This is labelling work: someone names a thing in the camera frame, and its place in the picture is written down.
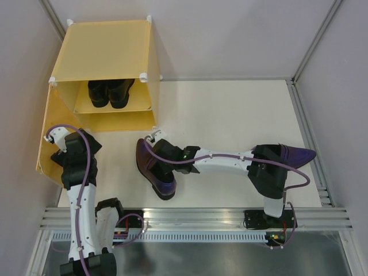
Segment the black leather shoe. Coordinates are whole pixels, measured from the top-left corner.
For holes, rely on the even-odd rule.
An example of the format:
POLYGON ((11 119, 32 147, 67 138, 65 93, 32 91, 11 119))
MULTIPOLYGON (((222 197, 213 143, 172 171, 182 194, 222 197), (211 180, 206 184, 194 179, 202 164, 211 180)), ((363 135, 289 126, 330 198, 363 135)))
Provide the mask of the black leather shoe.
POLYGON ((90 80, 88 81, 87 88, 90 101, 95 108, 102 108, 109 103, 106 81, 90 80))

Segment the black pointed loafer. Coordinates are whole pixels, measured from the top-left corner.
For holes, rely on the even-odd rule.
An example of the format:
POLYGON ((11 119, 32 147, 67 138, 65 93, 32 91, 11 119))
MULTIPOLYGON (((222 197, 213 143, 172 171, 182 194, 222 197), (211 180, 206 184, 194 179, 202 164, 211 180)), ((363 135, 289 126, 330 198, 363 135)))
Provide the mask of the black pointed loafer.
POLYGON ((134 82, 134 79, 115 79, 108 81, 108 96, 112 108, 122 109, 126 107, 129 101, 129 91, 134 82))

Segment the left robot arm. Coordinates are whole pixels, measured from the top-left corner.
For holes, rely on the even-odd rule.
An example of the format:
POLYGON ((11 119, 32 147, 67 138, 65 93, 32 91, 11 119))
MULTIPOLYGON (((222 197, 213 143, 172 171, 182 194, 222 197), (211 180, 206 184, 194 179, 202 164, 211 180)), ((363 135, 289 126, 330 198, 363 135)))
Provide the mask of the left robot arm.
POLYGON ((59 124, 44 137, 59 148, 51 159, 62 167, 61 180, 70 207, 71 243, 60 275, 116 275, 114 229, 125 223, 117 198, 95 203, 97 160, 102 145, 82 128, 59 124))

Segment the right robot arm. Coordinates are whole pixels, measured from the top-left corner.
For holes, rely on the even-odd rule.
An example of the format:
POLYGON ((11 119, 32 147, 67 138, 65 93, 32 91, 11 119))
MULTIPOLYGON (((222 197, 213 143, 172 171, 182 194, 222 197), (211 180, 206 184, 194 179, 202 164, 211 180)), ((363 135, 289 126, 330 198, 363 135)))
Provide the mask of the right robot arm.
POLYGON ((276 227, 283 220, 283 189, 287 178, 285 150, 281 144, 257 145, 240 153, 216 152, 198 146, 180 149, 161 139, 151 148, 165 173, 227 173, 248 177, 264 196, 263 222, 276 227))

